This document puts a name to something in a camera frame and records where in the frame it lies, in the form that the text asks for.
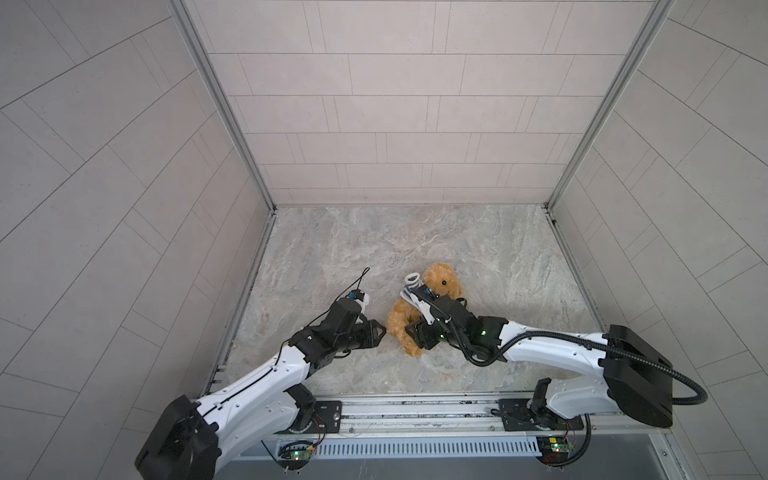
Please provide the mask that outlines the blue white striped knit sweater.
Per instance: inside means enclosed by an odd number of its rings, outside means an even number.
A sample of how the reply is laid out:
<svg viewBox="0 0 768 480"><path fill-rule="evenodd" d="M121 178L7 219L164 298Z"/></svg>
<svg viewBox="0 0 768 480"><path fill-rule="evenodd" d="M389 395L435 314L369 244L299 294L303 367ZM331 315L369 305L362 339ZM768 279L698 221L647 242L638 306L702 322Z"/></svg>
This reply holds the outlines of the blue white striped knit sweater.
<svg viewBox="0 0 768 480"><path fill-rule="evenodd" d="M419 303L427 297L424 291L425 285L421 279L421 275L417 272L413 272L405 277L404 283L405 285L400 292L400 297L406 303L418 308Z"/></svg>

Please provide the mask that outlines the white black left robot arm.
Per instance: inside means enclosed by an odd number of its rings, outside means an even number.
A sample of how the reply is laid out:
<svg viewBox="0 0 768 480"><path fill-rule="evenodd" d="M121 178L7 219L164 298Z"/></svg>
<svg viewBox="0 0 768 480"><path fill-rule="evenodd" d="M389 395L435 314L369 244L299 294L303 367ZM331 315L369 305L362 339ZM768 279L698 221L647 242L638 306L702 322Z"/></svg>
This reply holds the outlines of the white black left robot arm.
<svg viewBox="0 0 768 480"><path fill-rule="evenodd" d="M303 382L336 357L377 347L386 329L365 316L368 296L354 290L325 319L296 332L277 355L219 391L182 395L160 415L134 461L144 479L211 479L264 438L302 431L316 399Z"/></svg>

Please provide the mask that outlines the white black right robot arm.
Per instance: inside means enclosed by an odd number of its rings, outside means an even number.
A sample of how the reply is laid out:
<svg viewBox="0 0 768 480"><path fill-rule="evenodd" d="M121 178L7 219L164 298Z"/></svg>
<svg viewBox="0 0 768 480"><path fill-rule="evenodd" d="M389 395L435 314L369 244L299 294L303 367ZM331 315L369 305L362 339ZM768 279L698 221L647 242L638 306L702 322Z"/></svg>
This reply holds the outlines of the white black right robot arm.
<svg viewBox="0 0 768 480"><path fill-rule="evenodd" d="M421 349L445 341L477 367L533 362L574 373L538 381L517 422L555 430L587 414L622 413L645 425L672 425L672 379L662 356L626 327L607 334L536 330L501 317L477 317L448 296L404 289L420 319L407 334Z"/></svg>

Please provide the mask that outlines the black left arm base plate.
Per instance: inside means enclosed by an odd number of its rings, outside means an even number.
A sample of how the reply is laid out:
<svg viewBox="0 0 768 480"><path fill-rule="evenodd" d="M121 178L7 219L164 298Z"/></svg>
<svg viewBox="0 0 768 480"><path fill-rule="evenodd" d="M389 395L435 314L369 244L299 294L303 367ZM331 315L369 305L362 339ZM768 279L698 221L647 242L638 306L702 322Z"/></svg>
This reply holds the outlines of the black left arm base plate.
<svg viewBox="0 0 768 480"><path fill-rule="evenodd" d="M341 401L316 401L312 409L301 406L297 418L281 434L336 434L340 431L342 407Z"/></svg>

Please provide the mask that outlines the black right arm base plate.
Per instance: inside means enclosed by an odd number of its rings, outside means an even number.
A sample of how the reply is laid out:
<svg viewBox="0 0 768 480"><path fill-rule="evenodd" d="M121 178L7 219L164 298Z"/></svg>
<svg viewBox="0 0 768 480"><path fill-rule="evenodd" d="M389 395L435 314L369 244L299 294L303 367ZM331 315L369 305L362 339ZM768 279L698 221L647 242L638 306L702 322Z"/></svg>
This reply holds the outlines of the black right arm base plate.
<svg viewBox="0 0 768 480"><path fill-rule="evenodd" d="M564 419L546 407L533 408L528 399L501 399L490 413L502 420L504 430L510 431L565 431L583 430L580 416Z"/></svg>

